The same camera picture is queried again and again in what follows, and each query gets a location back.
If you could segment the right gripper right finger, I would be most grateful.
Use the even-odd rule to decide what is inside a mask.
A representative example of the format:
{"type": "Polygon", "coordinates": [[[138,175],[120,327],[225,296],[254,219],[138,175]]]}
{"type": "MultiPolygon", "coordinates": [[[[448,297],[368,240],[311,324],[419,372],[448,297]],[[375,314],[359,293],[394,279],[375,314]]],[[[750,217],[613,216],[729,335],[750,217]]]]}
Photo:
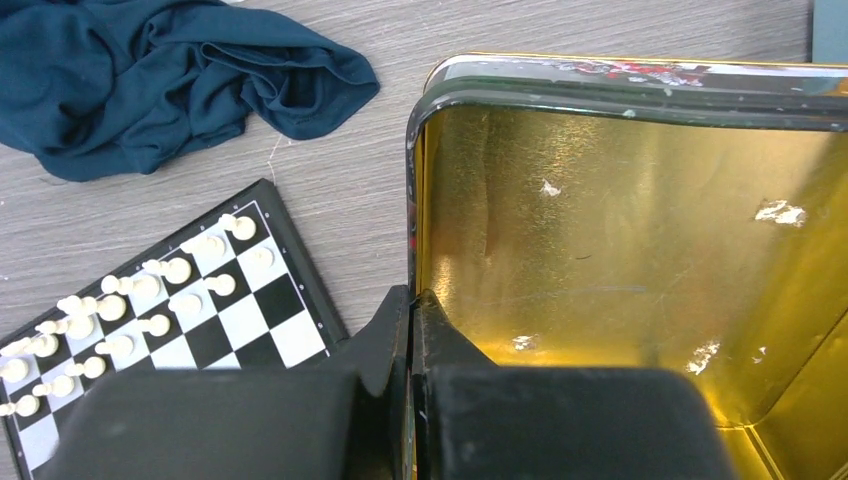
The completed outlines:
{"type": "Polygon", "coordinates": [[[733,479],[694,385],[668,370],[500,366],[431,291],[411,313],[421,479],[733,479]]]}

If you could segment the orange drawer box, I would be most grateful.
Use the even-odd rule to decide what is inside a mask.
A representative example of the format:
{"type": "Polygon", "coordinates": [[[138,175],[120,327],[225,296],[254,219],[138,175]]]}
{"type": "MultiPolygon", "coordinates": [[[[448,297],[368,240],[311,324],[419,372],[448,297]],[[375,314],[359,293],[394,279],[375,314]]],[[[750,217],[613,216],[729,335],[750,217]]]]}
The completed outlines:
{"type": "Polygon", "coordinates": [[[847,63],[847,0],[815,0],[811,58],[815,63],[847,63]]]}

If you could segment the gold tin with black pieces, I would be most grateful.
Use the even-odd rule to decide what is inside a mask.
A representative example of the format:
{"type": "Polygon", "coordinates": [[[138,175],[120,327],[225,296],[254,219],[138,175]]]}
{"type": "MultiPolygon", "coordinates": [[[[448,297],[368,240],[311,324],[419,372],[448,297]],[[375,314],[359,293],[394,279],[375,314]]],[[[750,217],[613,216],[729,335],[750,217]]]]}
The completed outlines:
{"type": "Polygon", "coordinates": [[[847,69],[466,53],[407,126],[409,276],[500,366],[698,390],[733,479],[847,475],[847,69]]]}

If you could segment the black white chess board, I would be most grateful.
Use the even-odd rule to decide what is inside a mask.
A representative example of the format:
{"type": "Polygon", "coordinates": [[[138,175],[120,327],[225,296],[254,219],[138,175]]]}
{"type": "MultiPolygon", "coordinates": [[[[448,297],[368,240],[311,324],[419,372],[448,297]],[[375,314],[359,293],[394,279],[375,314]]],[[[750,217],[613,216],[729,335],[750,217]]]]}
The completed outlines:
{"type": "Polygon", "coordinates": [[[5,337],[1,422],[21,479],[40,479],[81,374],[291,368],[328,358],[344,323],[276,186],[259,179],[5,337]]]}

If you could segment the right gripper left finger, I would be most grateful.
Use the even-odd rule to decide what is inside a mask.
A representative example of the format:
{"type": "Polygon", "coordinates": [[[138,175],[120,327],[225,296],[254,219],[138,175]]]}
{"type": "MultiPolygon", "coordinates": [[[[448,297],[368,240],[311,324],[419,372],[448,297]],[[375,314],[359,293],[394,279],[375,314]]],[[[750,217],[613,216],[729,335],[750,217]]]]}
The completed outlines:
{"type": "Polygon", "coordinates": [[[61,430],[46,479],[406,479],[409,291],[315,364],[121,372],[61,430]]]}

